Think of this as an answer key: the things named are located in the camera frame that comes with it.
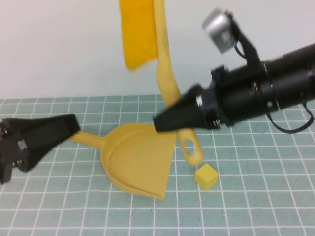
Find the table surface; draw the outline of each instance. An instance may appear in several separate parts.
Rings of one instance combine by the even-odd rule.
[[[0,118],[75,113],[83,131],[106,135],[130,122],[151,123],[160,95],[0,100]],[[308,105],[315,110],[315,103]],[[273,114],[295,128],[300,106]],[[266,116],[221,130],[196,130],[204,162],[219,172],[209,191],[176,144],[165,200],[120,191],[100,153],[64,142],[29,173],[0,187],[0,235],[10,236],[314,236],[315,125],[294,135]]]

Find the small yellow block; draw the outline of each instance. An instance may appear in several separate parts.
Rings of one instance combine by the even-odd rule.
[[[195,181],[204,190],[210,189],[218,181],[219,174],[209,164],[203,165],[195,172]]]

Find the silver camera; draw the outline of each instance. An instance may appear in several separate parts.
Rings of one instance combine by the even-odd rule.
[[[221,53],[237,44],[232,31],[232,20],[222,10],[214,9],[202,23],[202,29],[213,40]]]

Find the yellow sponge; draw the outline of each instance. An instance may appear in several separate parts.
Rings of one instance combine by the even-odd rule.
[[[153,0],[120,0],[123,51],[129,70],[158,58]]]
[[[210,189],[218,181],[219,174],[208,164],[203,165],[195,172],[195,181],[204,190]]]

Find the dustpan handle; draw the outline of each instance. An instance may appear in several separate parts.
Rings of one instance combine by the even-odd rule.
[[[92,146],[95,148],[101,148],[102,143],[104,142],[105,139],[98,135],[79,131],[78,133],[70,137],[68,140],[76,142],[76,143]]]
[[[165,105],[169,107],[181,98],[181,94],[171,65],[164,0],[154,0],[154,13],[158,49],[157,83]],[[177,137],[186,161],[191,165],[200,164],[203,160],[203,152],[194,130],[178,130]],[[193,142],[194,153],[189,153],[186,150],[185,144],[187,141]]]

